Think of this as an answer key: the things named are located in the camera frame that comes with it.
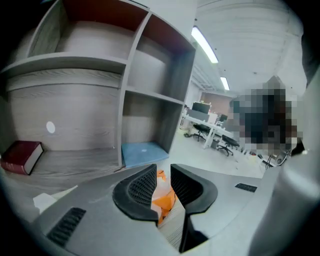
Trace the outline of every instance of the book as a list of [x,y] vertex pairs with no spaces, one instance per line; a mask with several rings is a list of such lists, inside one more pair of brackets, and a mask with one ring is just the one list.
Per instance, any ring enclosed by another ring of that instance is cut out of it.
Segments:
[[38,141],[15,141],[1,156],[0,165],[8,172],[29,175],[44,150]]

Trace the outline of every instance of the white round sticker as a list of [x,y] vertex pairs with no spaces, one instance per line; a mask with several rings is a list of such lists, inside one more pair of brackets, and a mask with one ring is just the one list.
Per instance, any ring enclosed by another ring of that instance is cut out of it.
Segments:
[[50,122],[50,121],[46,123],[46,129],[51,134],[53,134],[56,131],[56,127],[55,127],[54,123]]

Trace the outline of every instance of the fluorescent light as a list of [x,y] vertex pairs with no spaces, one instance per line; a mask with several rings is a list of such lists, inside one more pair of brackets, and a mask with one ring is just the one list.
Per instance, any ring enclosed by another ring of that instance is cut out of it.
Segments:
[[228,81],[225,77],[220,77],[224,89],[230,91]]
[[191,35],[198,42],[198,44],[201,46],[201,48],[204,50],[204,52],[208,56],[209,60],[212,63],[218,63],[218,59],[217,59],[214,51],[212,50],[212,48],[208,44],[204,35],[200,32],[200,30],[196,26],[193,27]]

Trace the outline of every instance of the white floor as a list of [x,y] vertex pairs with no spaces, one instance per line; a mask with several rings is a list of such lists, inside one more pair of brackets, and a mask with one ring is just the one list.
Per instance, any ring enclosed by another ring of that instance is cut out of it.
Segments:
[[164,170],[170,175],[171,164],[185,164],[211,172],[262,178],[265,168],[262,164],[254,163],[254,157],[247,158],[236,149],[231,149],[234,156],[226,155],[224,150],[211,147],[203,149],[204,140],[198,142],[195,137],[186,138],[176,133],[169,158],[157,163],[158,170]]

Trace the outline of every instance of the office chair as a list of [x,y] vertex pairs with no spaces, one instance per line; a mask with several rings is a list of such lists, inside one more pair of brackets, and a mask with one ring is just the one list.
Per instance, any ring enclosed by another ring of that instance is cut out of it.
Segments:
[[201,134],[208,134],[210,132],[210,128],[203,125],[203,124],[194,124],[193,125],[194,128],[196,128],[199,132],[198,133],[194,133],[191,136],[196,136],[198,137],[198,141],[200,138],[206,140]]
[[225,142],[225,146],[224,145],[218,145],[216,150],[225,150],[226,153],[228,154],[227,157],[229,156],[229,152],[234,155],[234,153],[228,148],[230,146],[235,146],[235,147],[239,147],[240,145],[238,144],[238,142],[236,142],[233,138],[229,138],[225,135],[222,135],[222,140]]

